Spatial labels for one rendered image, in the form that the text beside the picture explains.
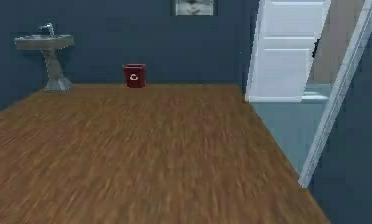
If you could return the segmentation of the red recycling bin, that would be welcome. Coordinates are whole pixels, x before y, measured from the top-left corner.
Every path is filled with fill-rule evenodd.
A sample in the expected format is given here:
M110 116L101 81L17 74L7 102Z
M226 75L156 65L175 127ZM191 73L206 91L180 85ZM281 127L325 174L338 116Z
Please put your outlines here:
M146 86L146 66L144 64L126 64L123 69L128 88L144 88Z

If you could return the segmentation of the white room door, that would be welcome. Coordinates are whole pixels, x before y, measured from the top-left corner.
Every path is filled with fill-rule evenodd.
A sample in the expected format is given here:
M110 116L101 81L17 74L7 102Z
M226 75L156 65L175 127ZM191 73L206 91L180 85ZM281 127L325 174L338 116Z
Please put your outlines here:
M246 98L299 102L331 0L260 0Z

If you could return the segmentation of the grey framed wall picture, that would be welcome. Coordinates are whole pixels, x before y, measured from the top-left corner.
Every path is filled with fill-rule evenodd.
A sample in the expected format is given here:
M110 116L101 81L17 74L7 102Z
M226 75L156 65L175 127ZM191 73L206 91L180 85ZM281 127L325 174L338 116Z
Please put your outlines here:
M215 0L172 0L175 16L214 16Z

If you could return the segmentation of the grey pedestal sink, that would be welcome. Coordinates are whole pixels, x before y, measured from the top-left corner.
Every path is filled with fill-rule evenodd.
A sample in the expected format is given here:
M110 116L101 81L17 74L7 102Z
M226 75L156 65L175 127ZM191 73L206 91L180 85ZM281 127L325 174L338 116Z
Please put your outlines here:
M48 80L45 86L47 92L62 92L73 87L73 83L64 75L56 51L75 45L74 37L70 34L56 34L52 23L40 26L47 29L49 34L32 34L16 37L14 43L18 50L37 50L44 57Z

